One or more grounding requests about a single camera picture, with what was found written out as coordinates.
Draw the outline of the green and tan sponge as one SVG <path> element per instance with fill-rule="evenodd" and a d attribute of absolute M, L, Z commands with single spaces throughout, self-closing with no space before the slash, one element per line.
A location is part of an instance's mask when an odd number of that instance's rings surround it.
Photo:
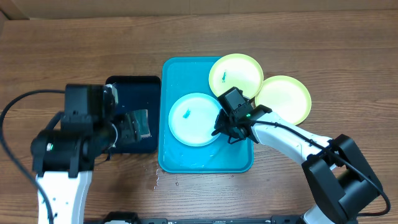
<path fill-rule="evenodd" d="M 144 139 L 151 137 L 148 110 L 135 110 L 134 116 L 137 121 L 140 138 Z"/>

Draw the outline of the light blue plate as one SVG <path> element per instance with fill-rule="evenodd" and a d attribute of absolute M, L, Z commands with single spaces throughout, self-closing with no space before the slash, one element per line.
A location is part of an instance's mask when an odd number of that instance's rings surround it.
<path fill-rule="evenodd" d="M 169 112 L 169 128 L 181 143 L 191 147 L 211 144 L 221 105 L 210 95 L 190 93 L 179 98 Z"/>

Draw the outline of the yellow-green plate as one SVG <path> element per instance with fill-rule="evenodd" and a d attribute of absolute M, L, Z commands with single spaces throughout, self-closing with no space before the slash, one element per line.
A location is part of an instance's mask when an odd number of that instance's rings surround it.
<path fill-rule="evenodd" d="M 236 87 L 249 99 L 255 97 L 264 81 L 260 64 L 245 54 L 229 54 L 218 59 L 209 72 L 209 86 L 217 97 Z"/>
<path fill-rule="evenodd" d="M 254 99 L 255 105 L 264 105 L 287 122 L 298 125 L 310 114 L 312 99 L 299 80 L 277 75 L 264 80 Z"/>

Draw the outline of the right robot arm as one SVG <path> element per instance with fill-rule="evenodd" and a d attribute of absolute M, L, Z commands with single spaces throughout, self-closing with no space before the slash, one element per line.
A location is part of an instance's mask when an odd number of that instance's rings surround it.
<path fill-rule="evenodd" d="M 217 99 L 221 109 L 213 134 L 227 135 L 229 144 L 250 139 L 272 147 L 302 167 L 315 205 L 293 222 L 357 223 L 390 211 L 380 180 L 349 136 L 310 133 L 264 105 L 254 107 L 236 87 Z"/>

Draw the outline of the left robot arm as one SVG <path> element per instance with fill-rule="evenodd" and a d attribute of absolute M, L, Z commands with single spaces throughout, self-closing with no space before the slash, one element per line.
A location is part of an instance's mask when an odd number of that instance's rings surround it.
<path fill-rule="evenodd" d="M 31 143 L 39 223 L 83 223 L 95 159 L 150 136 L 147 110 L 117 115 L 112 85 L 65 87 L 64 110 Z"/>

